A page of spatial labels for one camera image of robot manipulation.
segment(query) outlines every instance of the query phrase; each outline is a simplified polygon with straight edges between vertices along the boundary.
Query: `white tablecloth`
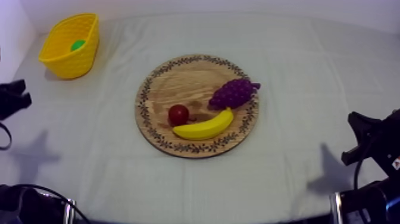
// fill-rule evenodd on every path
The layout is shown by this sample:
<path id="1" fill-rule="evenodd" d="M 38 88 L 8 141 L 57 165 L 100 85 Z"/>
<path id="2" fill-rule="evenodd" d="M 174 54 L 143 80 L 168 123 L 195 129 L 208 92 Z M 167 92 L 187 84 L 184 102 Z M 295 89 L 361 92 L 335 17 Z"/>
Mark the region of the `white tablecloth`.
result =
<path id="1" fill-rule="evenodd" d="M 17 72 L 33 104 L 6 120 L 14 145 L 2 183 L 36 183 L 78 201 L 92 219 L 123 223 L 262 223 L 327 213 L 352 188 L 340 161 L 356 146 L 347 115 L 400 106 L 400 41 L 341 23 L 264 14 L 135 17 L 100 24 L 92 71 L 55 78 L 39 38 Z M 175 158 L 140 134 L 143 79 L 183 54 L 212 54 L 260 82 L 260 116 L 230 152 Z M 360 182 L 385 178 L 373 161 Z"/>

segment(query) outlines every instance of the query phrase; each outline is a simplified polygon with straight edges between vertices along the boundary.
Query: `decorative plate border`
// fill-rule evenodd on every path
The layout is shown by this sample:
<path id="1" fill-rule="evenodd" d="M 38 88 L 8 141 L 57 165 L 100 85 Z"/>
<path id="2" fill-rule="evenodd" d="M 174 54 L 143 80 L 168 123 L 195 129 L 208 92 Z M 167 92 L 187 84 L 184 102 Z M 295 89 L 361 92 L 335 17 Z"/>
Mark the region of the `decorative plate border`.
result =
<path id="1" fill-rule="evenodd" d="M 241 68 L 239 68 L 237 65 L 231 63 L 228 60 L 214 57 L 211 55 L 193 55 L 193 56 L 183 56 L 180 57 L 179 59 L 169 61 L 167 65 L 161 66 L 157 69 L 155 69 L 144 81 L 142 90 L 140 91 L 139 95 L 139 102 L 138 102 L 138 109 L 140 113 L 140 117 L 142 118 L 142 123 L 146 128 L 146 132 L 155 139 L 155 142 L 158 144 L 157 146 L 163 149 L 173 149 L 174 151 L 178 152 L 190 152 L 194 154 L 199 154 L 200 152 L 217 152 L 217 149 L 220 147 L 224 147 L 227 145 L 230 141 L 236 140 L 236 138 L 239 135 L 246 135 L 247 132 L 250 131 L 250 124 L 253 121 L 253 119 L 256 119 L 255 116 L 255 111 L 254 109 L 258 107 L 258 102 L 255 99 L 257 94 L 253 94 L 252 99 L 247 102 L 248 108 L 246 109 L 246 115 L 242 117 L 242 124 L 239 126 L 239 132 L 230 132 L 226 136 L 218 138 L 214 140 L 211 144 L 174 144 L 170 141 L 168 141 L 162 134 L 158 133 L 157 129 L 152 126 L 151 120 L 150 120 L 150 115 L 149 115 L 149 108 L 146 106 L 148 98 L 148 94 L 150 93 L 151 90 L 151 85 L 153 83 L 153 80 L 156 77 L 161 76 L 162 74 L 170 71 L 173 67 L 176 66 L 181 66 L 183 64 L 190 64 L 192 62 L 196 61 L 209 61 L 211 63 L 217 64 L 219 66 L 226 66 L 228 69 L 233 70 L 234 74 L 238 76 L 238 78 L 244 78 L 244 79 L 249 79 L 249 76 L 245 74 Z"/>

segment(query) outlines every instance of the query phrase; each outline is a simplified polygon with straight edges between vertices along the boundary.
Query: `black cable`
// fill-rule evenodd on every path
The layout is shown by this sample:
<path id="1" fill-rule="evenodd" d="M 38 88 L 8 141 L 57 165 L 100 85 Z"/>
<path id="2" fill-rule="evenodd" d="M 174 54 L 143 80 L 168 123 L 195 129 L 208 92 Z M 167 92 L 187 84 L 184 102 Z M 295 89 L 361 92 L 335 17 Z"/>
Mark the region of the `black cable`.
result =
<path id="1" fill-rule="evenodd" d="M 35 184 L 18 184 L 18 185 L 14 185 L 16 187 L 20 187 L 20 188 L 36 188 L 36 189 L 40 189 L 43 191 L 47 191 L 51 194 L 56 195 L 57 197 L 59 197 L 60 199 L 62 199 L 65 203 L 69 204 L 76 212 L 78 212 L 78 214 L 80 215 L 80 217 L 82 217 L 82 219 L 87 223 L 87 224 L 91 224 L 91 222 L 89 221 L 89 219 L 72 203 L 70 202 L 67 198 L 65 198 L 64 196 L 62 196 L 61 194 L 53 191 L 52 189 L 49 188 L 45 188 L 44 186 L 39 186 L 39 185 L 35 185 Z"/>
<path id="2" fill-rule="evenodd" d="M 355 166 L 355 170 L 354 170 L 354 179 L 353 179 L 353 187 L 354 190 L 358 189 L 358 175 L 360 174 L 360 169 L 361 169 L 361 165 L 363 165 L 363 161 L 365 160 L 370 148 L 372 145 L 372 141 L 370 141 L 368 143 L 368 145 L 366 146 L 365 150 L 362 152 L 360 159 L 358 160 L 357 165 Z"/>
<path id="3" fill-rule="evenodd" d="M 8 145 L 0 147 L 0 150 L 4 150 L 5 151 L 5 150 L 8 150 L 11 147 L 11 144 L 13 143 L 13 138 L 11 136 L 10 131 L 8 130 L 8 128 L 5 125 L 0 123 L 0 128 L 5 131 L 5 133 L 8 135 L 8 138 L 10 139 L 10 142 L 8 143 Z"/>
<path id="4" fill-rule="evenodd" d="M 354 190 L 358 189 L 358 175 L 360 174 L 361 165 L 363 164 L 363 161 L 365 160 L 365 158 L 366 158 L 366 156 L 367 156 L 367 154 L 368 154 L 368 152 L 369 152 L 369 150 L 370 150 L 370 148 L 372 146 L 372 142 L 373 142 L 373 140 L 370 139 L 369 142 L 368 142 L 368 145 L 365 147 L 365 150 L 362 152 L 361 157 L 358 160 L 357 165 L 355 166 L 355 170 L 354 170 L 354 185 L 353 185 L 354 186 Z M 365 224 L 368 224 L 368 221 L 365 218 L 363 211 L 359 210 L 358 212 L 360 214 L 362 222 L 365 223 Z"/>

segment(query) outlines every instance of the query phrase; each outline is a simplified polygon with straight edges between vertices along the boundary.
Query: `white wall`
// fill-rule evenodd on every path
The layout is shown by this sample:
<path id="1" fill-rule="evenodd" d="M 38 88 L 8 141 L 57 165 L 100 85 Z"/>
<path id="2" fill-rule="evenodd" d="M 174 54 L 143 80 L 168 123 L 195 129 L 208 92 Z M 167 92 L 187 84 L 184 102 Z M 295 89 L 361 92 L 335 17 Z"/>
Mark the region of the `white wall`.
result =
<path id="1" fill-rule="evenodd" d="M 19 0 L 0 0 L 0 83 L 13 79 L 37 37 Z"/>
<path id="2" fill-rule="evenodd" d="M 60 19 L 95 12 L 103 20 L 136 15 L 254 11 L 325 18 L 386 32 L 400 31 L 399 0 L 21 0 L 35 28 L 48 32 Z"/>

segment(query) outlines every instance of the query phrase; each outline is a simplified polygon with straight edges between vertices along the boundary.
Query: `wooden plate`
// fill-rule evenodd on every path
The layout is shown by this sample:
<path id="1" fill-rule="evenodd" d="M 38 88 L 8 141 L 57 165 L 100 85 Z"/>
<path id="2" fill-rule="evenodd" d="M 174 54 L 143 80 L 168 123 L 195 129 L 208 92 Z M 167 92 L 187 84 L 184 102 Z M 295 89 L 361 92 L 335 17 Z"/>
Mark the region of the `wooden plate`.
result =
<path id="1" fill-rule="evenodd" d="M 136 96 L 136 123 L 143 136 L 160 151 L 184 158 L 207 158 L 231 150 L 242 142 L 258 117 L 258 95 L 234 110 L 235 118 L 220 135 L 204 141 L 188 141 L 172 132 L 168 109 L 183 104 L 196 122 L 211 119 L 219 111 L 208 110 L 214 91 L 232 79 L 248 76 L 233 63 L 211 55 L 184 55 L 157 67 Z"/>

